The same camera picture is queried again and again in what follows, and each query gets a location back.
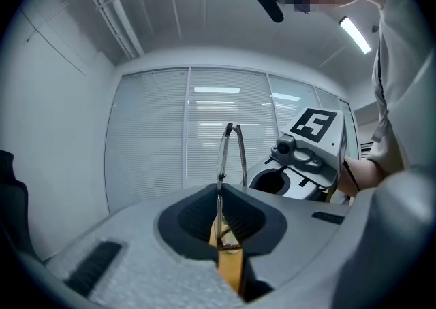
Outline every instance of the window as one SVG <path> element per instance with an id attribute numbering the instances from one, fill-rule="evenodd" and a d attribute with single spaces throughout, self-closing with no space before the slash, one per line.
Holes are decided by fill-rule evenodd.
<path id="1" fill-rule="evenodd" d="M 320 106 L 312 86 L 276 76 L 270 76 L 270 84 L 279 131 L 304 107 Z"/>
<path id="2" fill-rule="evenodd" d="M 277 139 L 265 74 L 232 69 L 193 68 L 187 119 L 187 186 L 217 181 L 221 137 L 228 123 L 243 131 L 247 168 L 267 158 Z M 225 182 L 239 184 L 242 169 L 232 132 Z"/>
<path id="3" fill-rule="evenodd" d="M 339 103 L 339 98 L 326 91 L 316 88 L 316 93 L 320 99 L 321 107 L 329 110 L 342 110 L 341 104 Z"/>
<path id="4" fill-rule="evenodd" d="M 109 209 L 181 187 L 187 69 L 121 79 L 106 138 Z"/>
<path id="5" fill-rule="evenodd" d="M 240 124 L 247 168 L 268 158 L 304 107 L 343 110 L 347 155 L 358 158 L 349 105 L 312 86 L 265 73 L 219 67 L 147 71 L 124 76 L 116 92 L 105 151 L 111 212 L 178 189 L 215 183 L 219 145 L 228 123 Z M 235 132 L 225 182 L 240 184 Z"/>
<path id="6" fill-rule="evenodd" d="M 345 117 L 345 128 L 347 130 L 347 152 L 346 155 L 350 158 L 359 159 L 359 148 L 356 137 L 355 124 L 353 121 L 352 110 L 349 104 L 341 101 L 343 115 Z"/>

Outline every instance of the ceiling light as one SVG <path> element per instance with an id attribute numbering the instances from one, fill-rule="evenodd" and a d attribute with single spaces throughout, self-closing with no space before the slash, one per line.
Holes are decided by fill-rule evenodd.
<path id="1" fill-rule="evenodd" d="M 239 93 L 239 88 L 205 88 L 195 87 L 193 88 L 196 93 Z"/>
<path id="2" fill-rule="evenodd" d="M 290 105 L 275 105 L 276 108 L 286 108 L 287 110 L 295 110 L 296 107 L 292 107 Z"/>
<path id="3" fill-rule="evenodd" d="M 214 103 L 234 103 L 234 102 L 227 102 L 227 101 L 196 101 L 199 104 L 206 103 L 206 104 L 214 104 Z"/>
<path id="4" fill-rule="evenodd" d="M 272 95 L 273 95 L 273 97 L 275 97 L 277 99 L 288 99 L 288 100 L 294 101 L 294 102 L 297 102 L 300 100 L 300 97 L 295 97 L 295 96 L 286 95 L 286 94 L 272 93 Z"/>
<path id="5" fill-rule="evenodd" d="M 357 27 L 347 16 L 344 16 L 343 19 L 339 21 L 339 24 L 343 29 L 347 31 L 350 37 L 354 39 L 354 41 L 357 43 L 357 45 L 359 45 L 360 49 L 362 49 L 364 54 L 367 54 L 371 51 L 371 48 L 369 47 L 365 38 L 363 38 L 362 33 L 359 32 Z"/>

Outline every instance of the yellow object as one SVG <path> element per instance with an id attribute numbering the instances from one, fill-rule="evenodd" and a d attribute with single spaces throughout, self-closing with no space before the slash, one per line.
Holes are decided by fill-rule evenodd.
<path id="1" fill-rule="evenodd" d="M 217 218 L 213 221 L 211 227 L 211 236 L 209 238 L 209 245 L 217 247 L 217 235 L 216 235 L 216 223 Z M 221 224 L 221 230 L 225 231 L 228 228 L 224 223 Z M 227 235 L 223 236 L 223 243 L 226 239 L 233 239 L 233 233 L 230 231 Z M 229 253 L 228 251 L 218 251 L 218 272 L 223 279 L 233 288 L 236 293 L 240 290 L 240 281 L 243 272 L 243 250 L 238 250 L 235 253 Z"/>
<path id="2" fill-rule="evenodd" d="M 326 203 L 330 202 L 330 200 L 332 199 L 333 193 L 334 193 L 334 190 L 330 188 L 327 192 Z"/>

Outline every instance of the person's arm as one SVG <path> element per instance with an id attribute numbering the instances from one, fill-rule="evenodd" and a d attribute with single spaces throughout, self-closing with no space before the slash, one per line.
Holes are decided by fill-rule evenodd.
<path id="1" fill-rule="evenodd" d="M 349 157 L 346 157 L 345 160 L 360 190 L 378 186 L 387 176 L 387 173 L 371 160 L 356 160 Z M 358 193 L 356 185 L 345 168 L 342 169 L 341 176 L 339 177 L 338 189 L 350 197 L 355 197 Z"/>

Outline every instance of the white wall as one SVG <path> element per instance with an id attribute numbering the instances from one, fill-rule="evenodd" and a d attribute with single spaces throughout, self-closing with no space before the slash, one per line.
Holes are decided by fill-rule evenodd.
<path id="1" fill-rule="evenodd" d="M 177 65 L 226 65 L 259 69 L 301 80 L 348 99 L 343 85 L 315 69 L 289 59 L 224 46 L 160 48 L 142 58 L 120 64 L 114 73 L 120 78 L 123 74 L 136 71 Z"/>
<path id="2" fill-rule="evenodd" d="M 2 41 L 0 149 L 15 156 L 31 240 L 46 259 L 108 215 L 104 145 L 119 80 L 104 53 L 76 54 L 72 16 L 54 31 L 36 23 L 41 6 L 32 5 L 22 5 Z"/>
<path id="3" fill-rule="evenodd" d="M 50 29 L 74 53 L 77 66 L 91 65 L 100 52 L 113 63 L 123 55 L 93 0 L 25 0 L 22 6 L 35 26 Z"/>
<path id="4" fill-rule="evenodd" d="M 361 144 L 373 141 L 371 138 L 373 137 L 378 124 L 379 121 L 374 120 L 366 124 L 358 125 L 358 137 Z"/>

